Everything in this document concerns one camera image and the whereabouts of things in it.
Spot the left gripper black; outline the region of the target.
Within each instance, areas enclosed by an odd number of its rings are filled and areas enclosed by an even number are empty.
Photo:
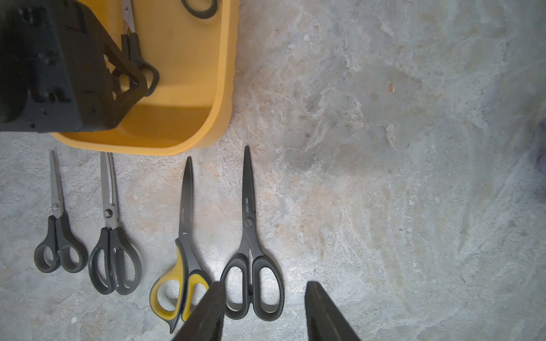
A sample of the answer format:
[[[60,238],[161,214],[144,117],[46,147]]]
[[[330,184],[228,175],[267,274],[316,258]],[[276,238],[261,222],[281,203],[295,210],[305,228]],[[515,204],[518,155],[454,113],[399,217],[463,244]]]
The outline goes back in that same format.
[[[103,56],[79,1],[1,2],[1,130],[92,132],[119,124],[148,92],[112,40]]]

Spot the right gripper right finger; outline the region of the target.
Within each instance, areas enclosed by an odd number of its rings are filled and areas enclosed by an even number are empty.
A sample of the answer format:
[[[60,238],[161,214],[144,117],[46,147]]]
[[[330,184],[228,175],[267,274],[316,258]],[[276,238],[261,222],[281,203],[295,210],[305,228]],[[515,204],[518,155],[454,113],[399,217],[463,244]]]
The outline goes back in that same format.
[[[309,340],[360,340],[318,281],[307,283],[304,302]]]

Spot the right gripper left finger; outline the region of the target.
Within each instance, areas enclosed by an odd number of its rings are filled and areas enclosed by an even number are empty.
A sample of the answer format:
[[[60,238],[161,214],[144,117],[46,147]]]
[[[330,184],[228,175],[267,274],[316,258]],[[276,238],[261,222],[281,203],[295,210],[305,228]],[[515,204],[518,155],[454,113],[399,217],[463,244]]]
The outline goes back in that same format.
[[[173,340],[221,340],[225,310],[225,282],[213,282]]]

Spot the yellow handled scissors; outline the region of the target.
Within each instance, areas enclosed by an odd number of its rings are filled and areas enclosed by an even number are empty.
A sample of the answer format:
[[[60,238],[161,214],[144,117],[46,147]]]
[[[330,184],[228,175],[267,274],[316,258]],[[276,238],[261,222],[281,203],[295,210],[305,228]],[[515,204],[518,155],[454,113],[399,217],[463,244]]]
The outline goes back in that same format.
[[[206,274],[192,244],[193,209],[194,209],[194,184],[192,158],[186,159],[181,187],[181,205],[179,211],[179,236],[175,239],[176,264],[166,274],[159,277],[149,296],[152,311],[156,316],[169,325],[169,332],[173,333],[179,320],[186,322],[191,315],[195,286],[200,284],[206,290],[210,288],[212,281]],[[179,283],[179,293],[176,299],[175,309],[169,311],[159,302],[160,287],[169,282]]]

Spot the slim black handled scissors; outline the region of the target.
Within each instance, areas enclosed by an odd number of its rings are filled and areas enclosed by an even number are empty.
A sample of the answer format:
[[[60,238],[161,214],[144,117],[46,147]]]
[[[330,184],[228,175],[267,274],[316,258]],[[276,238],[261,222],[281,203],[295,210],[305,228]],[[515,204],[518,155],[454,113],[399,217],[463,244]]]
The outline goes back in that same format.
[[[146,62],[141,53],[139,37],[135,29],[135,16],[133,12],[132,0],[122,0],[122,18],[124,32],[121,35],[122,52],[131,61],[131,63],[142,73],[145,70],[153,75],[151,84],[147,85],[147,97],[151,96],[159,83],[160,75],[158,70]]]

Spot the black bladed black scissors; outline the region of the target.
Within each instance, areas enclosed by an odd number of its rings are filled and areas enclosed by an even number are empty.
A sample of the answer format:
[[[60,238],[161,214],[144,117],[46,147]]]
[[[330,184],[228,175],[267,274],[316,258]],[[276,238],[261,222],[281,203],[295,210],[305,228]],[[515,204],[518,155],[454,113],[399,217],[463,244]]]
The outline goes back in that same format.
[[[242,278],[242,307],[233,310],[228,305],[225,314],[232,320],[240,320],[246,317],[250,307],[253,307],[255,315],[263,321],[277,320],[284,309],[285,289],[281,271],[274,260],[268,257],[262,250],[257,236],[257,215],[255,201],[255,185],[250,147],[245,146],[242,178],[242,239],[239,249],[230,258],[220,277],[226,281],[232,268],[238,268]],[[279,289],[279,302],[274,311],[263,308],[262,284],[260,272],[263,269],[270,270],[277,282]]]

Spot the yellow plastic storage box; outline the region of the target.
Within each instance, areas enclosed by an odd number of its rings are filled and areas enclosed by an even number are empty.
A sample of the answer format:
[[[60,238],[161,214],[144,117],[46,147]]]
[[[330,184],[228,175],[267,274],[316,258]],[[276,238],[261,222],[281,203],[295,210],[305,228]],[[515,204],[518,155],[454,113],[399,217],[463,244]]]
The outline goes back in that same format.
[[[134,0],[144,59],[160,75],[154,93],[112,130],[56,134],[79,149],[173,156],[206,148],[224,135],[233,109],[238,1],[220,1],[199,19],[180,1]]]

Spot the large black handled scissors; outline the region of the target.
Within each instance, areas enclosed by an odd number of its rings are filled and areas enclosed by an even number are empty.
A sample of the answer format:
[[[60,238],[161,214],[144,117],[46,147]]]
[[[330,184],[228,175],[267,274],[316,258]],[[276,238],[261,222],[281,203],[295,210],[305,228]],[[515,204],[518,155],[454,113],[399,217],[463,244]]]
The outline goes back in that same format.
[[[100,163],[105,227],[101,229],[98,243],[90,254],[88,271],[92,285],[99,293],[108,295],[116,291],[125,296],[138,287],[142,278],[142,262],[119,221],[113,155],[102,152]]]

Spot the small black handled scissors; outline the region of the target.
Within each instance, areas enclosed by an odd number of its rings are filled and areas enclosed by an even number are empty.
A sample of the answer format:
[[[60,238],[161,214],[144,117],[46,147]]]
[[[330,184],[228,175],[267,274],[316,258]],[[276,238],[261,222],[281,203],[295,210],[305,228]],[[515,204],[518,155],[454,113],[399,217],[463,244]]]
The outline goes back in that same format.
[[[75,274],[88,264],[88,251],[71,231],[69,217],[65,211],[61,172],[56,153],[50,151],[51,171],[51,215],[48,217],[48,232],[34,252],[38,270],[51,273],[59,267]]]

